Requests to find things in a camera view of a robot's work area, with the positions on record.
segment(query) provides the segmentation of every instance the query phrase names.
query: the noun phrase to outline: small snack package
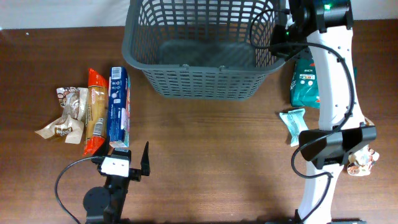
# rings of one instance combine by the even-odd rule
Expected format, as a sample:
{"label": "small snack package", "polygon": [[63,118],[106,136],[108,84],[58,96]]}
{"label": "small snack package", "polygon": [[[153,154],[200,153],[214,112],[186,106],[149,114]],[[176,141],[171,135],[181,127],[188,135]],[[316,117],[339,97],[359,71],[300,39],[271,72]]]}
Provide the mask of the small snack package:
{"label": "small snack package", "polygon": [[94,154],[106,139],[108,117],[108,81],[90,69],[86,116],[86,146],[84,155]]}
{"label": "small snack package", "polygon": [[[367,118],[365,120],[367,126],[374,126],[371,120]],[[348,156],[349,164],[347,166],[347,173],[356,177],[369,175],[379,157],[379,153],[371,149],[369,145],[365,146]]]}
{"label": "small snack package", "polygon": [[124,67],[113,67],[109,77],[107,135],[109,145],[129,147],[130,77]]}
{"label": "small snack package", "polygon": [[293,107],[320,107],[317,71],[314,61],[300,59],[296,61],[292,84],[290,85],[290,104]]}
{"label": "small snack package", "polygon": [[58,88],[58,100],[63,107],[62,116],[36,133],[44,139],[79,144],[84,130],[81,120],[86,113],[87,93],[87,88]]}
{"label": "small snack package", "polygon": [[279,113],[280,118],[286,124],[287,129],[292,135],[291,147],[298,146],[299,135],[302,131],[308,130],[304,121],[305,109],[292,110],[288,113]]}

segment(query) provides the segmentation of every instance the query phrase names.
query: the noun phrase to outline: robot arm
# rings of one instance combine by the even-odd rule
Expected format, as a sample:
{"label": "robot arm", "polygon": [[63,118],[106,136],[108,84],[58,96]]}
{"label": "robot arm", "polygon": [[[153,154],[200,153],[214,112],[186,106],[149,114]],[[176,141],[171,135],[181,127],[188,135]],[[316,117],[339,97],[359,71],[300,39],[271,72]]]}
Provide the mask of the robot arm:
{"label": "robot arm", "polygon": [[[322,44],[337,51],[344,59],[354,80],[351,42],[353,20],[351,3],[347,1],[290,1],[294,23],[289,27],[290,41],[307,37],[308,43]],[[300,145],[327,134],[345,119],[349,108],[350,88],[344,68],[336,55],[325,49],[309,47],[317,71],[321,99],[319,130],[303,132]],[[307,160],[307,176],[329,172],[333,178],[326,197],[320,206],[303,222],[320,224],[331,222],[331,203],[337,178],[350,153],[365,147],[376,138],[374,127],[364,127],[364,116],[359,107],[354,88],[354,107],[342,131],[327,137],[322,144],[313,144],[302,151]],[[296,221],[301,222],[320,202],[328,177],[306,179],[302,203],[296,212]]]}

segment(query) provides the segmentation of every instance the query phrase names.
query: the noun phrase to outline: orange snack package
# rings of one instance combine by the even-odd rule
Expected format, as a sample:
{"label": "orange snack package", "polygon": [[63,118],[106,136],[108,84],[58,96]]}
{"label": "orange snack package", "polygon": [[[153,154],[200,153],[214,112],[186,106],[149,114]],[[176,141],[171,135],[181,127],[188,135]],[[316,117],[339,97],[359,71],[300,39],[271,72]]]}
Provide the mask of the orange snack package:
{"label": "orange snack package", "polygon": [[90,69],[86,116],[86,146],[84,155],[94,154],[106,139],[108,117],[108,81]]}

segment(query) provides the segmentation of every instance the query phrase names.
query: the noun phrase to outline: green snack bag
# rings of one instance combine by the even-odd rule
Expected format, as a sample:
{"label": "green snack bag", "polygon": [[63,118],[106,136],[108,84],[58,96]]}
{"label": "green snack bag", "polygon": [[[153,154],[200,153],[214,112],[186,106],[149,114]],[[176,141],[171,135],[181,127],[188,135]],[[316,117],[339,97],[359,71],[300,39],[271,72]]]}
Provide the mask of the green snack bag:
{"label": "green snack bag", "polygon": [[293,107],[320,107],[317,73],[313,60],[296,61],[292,84],[290,85],[290,104]]}

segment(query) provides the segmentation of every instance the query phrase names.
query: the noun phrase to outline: plastic bag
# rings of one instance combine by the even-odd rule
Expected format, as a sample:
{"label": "plastic bag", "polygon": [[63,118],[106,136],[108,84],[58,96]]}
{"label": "plastic bag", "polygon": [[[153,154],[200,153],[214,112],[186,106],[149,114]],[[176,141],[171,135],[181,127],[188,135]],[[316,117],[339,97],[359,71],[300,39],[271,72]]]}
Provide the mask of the plastic bag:
{"label": "plastic bag", "polygon": [[[367,126],[374,126],[373,122],[365,118]],[[363,147],[354,154],[348,156],[350,164],[347,166],[347,173],[349,175],[362,177],[371,173],[372,167],[380,158],[380,154],[368,146]]]}
{"label": "plastic bag", "polygon": [[[58,99],[60,100],[61,89],[57,89]],[[61,106],[64,108],[59,119],[48,124],[37,134],[44,139],[63,141],[65,143],[79,144],[83,135],[84,124],[81,118],[86,112],[87,88],[73,88],[76,91],[64,91],[62,93]]]}
{"label": "plastic bag", "polygon": [[90,69],[86,116],[86,146],[84,155],[94,154],[106,139],[108,117],[108,81]]}
{"label": "plastic bag", "polygon": [[291,147],[298,146],[300,133],[308,130],[304,121],[304,113],[304,108],[292,110],[288,113],[279,113],[280,118],[286,124],[287,129],[292,135],[292,141],[290,142]]}

